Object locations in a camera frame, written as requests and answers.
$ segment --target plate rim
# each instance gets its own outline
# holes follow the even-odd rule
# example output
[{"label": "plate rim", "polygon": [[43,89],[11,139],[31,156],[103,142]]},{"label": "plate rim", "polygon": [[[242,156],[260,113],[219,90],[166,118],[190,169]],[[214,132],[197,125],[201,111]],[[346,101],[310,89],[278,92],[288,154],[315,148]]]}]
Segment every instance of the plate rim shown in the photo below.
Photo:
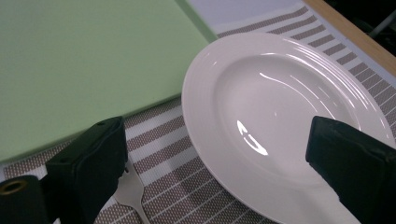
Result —
[{"label": "plate rim", "polygon": [[[258,209],[255,209],[254,207],[251,207],[251,204],[248,204],[248,202],[246,202],[246,200],[244,200],[243,198],[241,198],[240,195],[238,195],[237,193],[233,192],[233,191],[229,188],[229,186],[227,186],[227,185],[224,184],[224,182],[221,180],[221,176],[219,176],[219,174],[217,174],[216,171],[214,171],[214,170],[212,169],[213,167],[211,166],[211,164],[208,164],[208,163],[207,163],[207,160],[204,158],[204,155],[203,155],[201,149],[196,147],[196,146],[198,146],[199,144],[196,143],[196,138],[194,137],[194,133],[191,134],[191,129],[192,129],[191,125],[192,125],[192,124],[191,124],[191,121],[189,120],[190,114],[189,114],[189,112],[188,112],[188,108],[186,107],[186,106],[188,106],[188,103],[186,103],[186,102],[189,101],[188,98],[190,97],[188,94],[186,94],[186,93],[189,91],[189,90],[188,90],[188,86],[189,86],[189,85],[188,85],[188,84],[189,84],[188,82],[190,81],[189,78],[191,78],[191,76],[193,76],[193,75],[191,75],[191,74],[195,71],[195,69],[197,69],[197,66],[198,66],[199,63],[200,63],[200,62],[198,62],[198,61],[202,60],[204,57],[207,57],[207,54],[209,53],[210,50],[216,50],[217,48],[219,48],[223,42],[231,41],[231,39],[234,39],[234,40],[236,39],[236,40],[237,40],[238,38],[239,38],[239,39],[244,39],[244,38],[249,39],[251,36],[256,36],[256,37],[260,37],[260,38],[269,37],[269,38],[282,39],[282,40],[286,40],[286,41],[291,41],[291,42],[293,42],[293,43],[295,43],[295,44],[299,44],[299,45],[301,45],[301,46],[303,46],[303,47],[305,47],[305,48],[311,49],[311,50],[313,50],[315,53],[317,53],[318,55],[324,57],[327,61],[331,62],[333,65],[336,65],[337,68],[341,69],[341,71],[342,71],[343,73],[345,73],[348,77],[350,77],[350,78],[352,79],[352,81],[353,81],[355,84],[357,84],[359,87],[363,87],[363,86],[362,86],[361,83],[360,83],[355,77],[353,77],[353,76],[349,73],[349,71],[347,71],[342,65],[338,64],[335,60],[333,60],[333,59],[330,58],[329,56],[325,55],[323,52],[320,52],[320,51],[317,50],[317,49],[314,49],[314,48],[312,48],[312,47],[310,47],[310,46],[307,46],[306,44],[304,44],[304,43],[302,43],[302,42],[296,41],[296,40],[294,40],[294,39],[291,39],[291,38],[289,38],[289,37],[285,37],[285,36],[282,36],[282,35],[259,34],[259,33],[247,33],[247,34],[244,33],[244,34],[229,35],[229,36],[223,37],[222,39],[219,39],[219,40],[217,40],[217,41],[215,41],[215,42],[209,44],[207,47],[205,47],[203,50],[201,50],[201,52],[200,52],[200,53],[194,58],[194,60],[192,61],[191,66],[189,67],[189,70],[187,71],[186,77],[185,77],[184,82],[183,82],[183,89],[182,89],[182,95],[181,95],[181,96],[182,96],[182,97],[181,97],[182,99],[181,99],[181,101],[182,101],[183,117],[184,117],[184,120],[185,120],[185,123],[186,123],[186,127],[187,127],[187,130],[188,130],[188,133],[189,133],[191,142],[192,142],[192,144],[194,145],[194,147],[196,148],[199,157],[201,158],[201,160],[203,161],[205,167],[209,170],[209,172],[220,182],[220,184],[221,184],[225,189],[228,190],[228,192],[230,192],[230,193],[231,193],[235,198],[237,198],[240,202],[244,203],[247,207],[249,207],[250,209],[252,209],[252,210],[254,210],[254,211],[256,211],[256,212],[258,212],[259,214],[261,214],[261,215],[263,215],[263,216],[269,217],[269,218],[271,218],[272,220],[276,220],[276,221],[278,221],[278,222],[280,222],[280,223],[283,223],[282,220],[279,220],[279,219],[276,218],[276,217],[269,216],[268,214],[265,214],[265,212],[260,211],[260,210],[258,210]],[[364,87],[363,87],[362,89],[365,91],[365,94],[368,95],[368,97],[369,97],[369,102],[372,103],[372,104],[374,104],[374,107],[375,107],[376,109],[379,109],[379,114],[380,114],[380,116],[382,116],[381,119],[383,119],[383,120],[386,122],[386,124],[385,124],[385,126],[386,126],[386,127],[385,127],[386,131],[387,131],[389,134],[391,134],[391,136],[393,136],[392,133],[391,133],[389,124],[388,124],[388,122],[386,121],[385,116],[383,115],[382,110],[380,110],[379,106],[377,105],[377,103],[376,103],[376,101],[374,100],[374,98],[372,97],[372,95],[371,95]]]}]

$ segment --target striped placemat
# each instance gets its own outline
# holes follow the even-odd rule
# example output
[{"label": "striped placemat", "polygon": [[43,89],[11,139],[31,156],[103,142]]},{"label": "striped placemat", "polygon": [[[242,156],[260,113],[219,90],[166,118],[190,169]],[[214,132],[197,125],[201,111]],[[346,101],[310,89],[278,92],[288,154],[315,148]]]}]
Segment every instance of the striped placemat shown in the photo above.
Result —
[{"label": "striped placemat", "polygon": [[[298,4],[255,21],[238,23],[218,33],[218,37],[242,32],[288,36],[330,55],[373,95],[396,135],[394,87],[338,41],[307,6]],[[143,206],[151,223],[275,223],[237,201],[206,170],[191,144],[179,98],[127,118],[125,128],[129,156],[145,185]],[[69,143],[5,164],[5,178],[43,177],[45,161]],[[132,208],[110,198],[95,223],[140,220]]]}]

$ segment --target table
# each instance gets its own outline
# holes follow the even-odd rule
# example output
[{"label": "table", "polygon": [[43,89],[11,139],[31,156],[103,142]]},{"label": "table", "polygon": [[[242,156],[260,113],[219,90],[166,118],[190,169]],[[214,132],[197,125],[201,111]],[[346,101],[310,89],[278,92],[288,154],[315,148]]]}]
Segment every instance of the table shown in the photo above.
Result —
[{"label": "table", "polygon": [[[330,55],[374,96],[396,135],[395,58],[324,2],[240,3],[248,5],[245,8],[238,1],[189,3],[218,37],[270,32]],[[206,170],[188,136],[179,98],[127,118],[125,127],[129,156],[145,185],[143,205],[152,223],[275,223],[236,200]],[[69,143],[2,164],[0,179],[44,176],[44,162]],[[133,209],[110,198],[96,223],[139,223],[139,219]]]}]

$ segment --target white surface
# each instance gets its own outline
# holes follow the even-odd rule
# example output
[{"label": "white surface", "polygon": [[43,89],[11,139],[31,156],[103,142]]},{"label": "white surface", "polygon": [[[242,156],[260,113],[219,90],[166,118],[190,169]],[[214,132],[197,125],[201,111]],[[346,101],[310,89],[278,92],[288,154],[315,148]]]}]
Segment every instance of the white surface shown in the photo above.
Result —
[{"label": "white surface", "polygon": [[356,78],[280,35],[230,35],[207,46],[187,72],[182,106],[212,175],[282,223],[359,223],[304,159],[315,115],[395,147],[381,110]]}]

